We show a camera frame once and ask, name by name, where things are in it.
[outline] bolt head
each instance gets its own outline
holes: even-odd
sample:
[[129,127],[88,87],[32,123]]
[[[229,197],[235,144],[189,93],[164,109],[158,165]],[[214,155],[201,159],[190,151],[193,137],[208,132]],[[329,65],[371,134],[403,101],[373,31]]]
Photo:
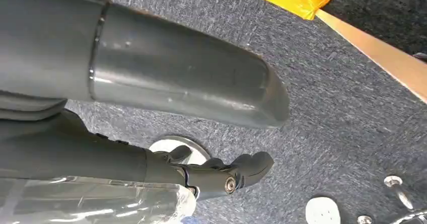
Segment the bolt head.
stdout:
[[358,217],[358,224],[372,224],[372,218],[368,215],[361,215]]
[[236,190],[236,179],[228,177],[225,184],[225,190],[227,194],[231,194]]
[[391,188],[393,185],[402,185],[403,181],[399,176],[390,175],[384,179],[384,184]]

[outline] white round disc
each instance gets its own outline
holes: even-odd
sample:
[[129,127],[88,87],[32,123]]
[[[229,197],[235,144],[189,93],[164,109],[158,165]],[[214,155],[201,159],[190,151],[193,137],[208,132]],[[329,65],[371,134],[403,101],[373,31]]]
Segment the white round disc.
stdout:
[[210,159],[209,154],[194,141],[181,136],[165,136],[156,141],[149,147],[152,152],[165,151],[170,152],[176,147],[185,145],[191,149],[191,155],[183,161],[184,164],[201,165]]
[[306,221],[308,224],[340,224],[338,206],[327,197],[313,198],[306,206]]

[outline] gray metal tube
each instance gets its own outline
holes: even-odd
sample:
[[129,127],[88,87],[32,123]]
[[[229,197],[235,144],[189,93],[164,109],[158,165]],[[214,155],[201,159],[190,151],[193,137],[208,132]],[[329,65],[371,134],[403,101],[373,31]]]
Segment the gray metal tube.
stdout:
[[91,100],[89,62],[108,0],[0,0],[0,90]]
[[281,126],[289,100],[273,70],[239,47],[112,5],[93,64],[97,101],[251,126]]
[[249,127],[288,118],[274,71],[206,34],[109,0],[2,0],[0,15],[0,90]]

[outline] metal screw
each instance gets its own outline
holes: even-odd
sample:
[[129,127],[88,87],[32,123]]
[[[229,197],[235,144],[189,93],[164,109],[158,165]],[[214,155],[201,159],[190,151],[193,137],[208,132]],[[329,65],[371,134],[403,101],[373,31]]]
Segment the metal screw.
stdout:
[[402,189],[403,181],[399,176],[390,175],[387,176],[384,179],[384,184],[392,189],[396,195],[397,198],[399,198],[400,202],[410,211],[414,211],[412,202],[409,200],[408,196],[405,194],[405,192]]
[[393,185],[402,185],[403,181],[399,176],[390,175],[384,179],[384,184],[391,188]]
[[372,218],[368,215],[361,215],[358,217],[358,224],[372,224]]
[[225,184],[227,194],[231,194],[236,190],[236,180],[233,177],[228,177]]

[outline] gray carpet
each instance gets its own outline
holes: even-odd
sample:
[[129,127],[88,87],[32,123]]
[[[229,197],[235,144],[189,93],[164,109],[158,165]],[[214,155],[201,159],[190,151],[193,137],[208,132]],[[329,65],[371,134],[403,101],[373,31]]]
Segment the gray carpet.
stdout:
[[[291,118],[272,130],[107,104],[68,103],[91,131],[139,146],[149,146],[159,135],[178,133],[201,141],[226,161],[242,153],[271,153],[275,165],[261,183],[230,197],[200,202],[195,213],[200,223],[305,223],[305,204],[316,195],[337,201],[343,223],[356,223],[360,214],[388,223],[405,213],[382,184],[391,173],[404,179],[416,206],[426,206],[426,105],[319,20],[303,21],[263,0],[114,1],[253,51],[274,67],[288,88]],[[352,15],[347,18],[407,52],[425,52],[426,17],[415,23],[409,13],[394,18],[398,10],[393,7],[374,10],[379,2],[334,0],[327,10],[342,18]],[[346,5],[354,4],[361,9],[352,13]],[[420,13],[424,16],[425,8]],[[381,22],[384,26],[364,23],[374,12],[376,19],[393,21]]]

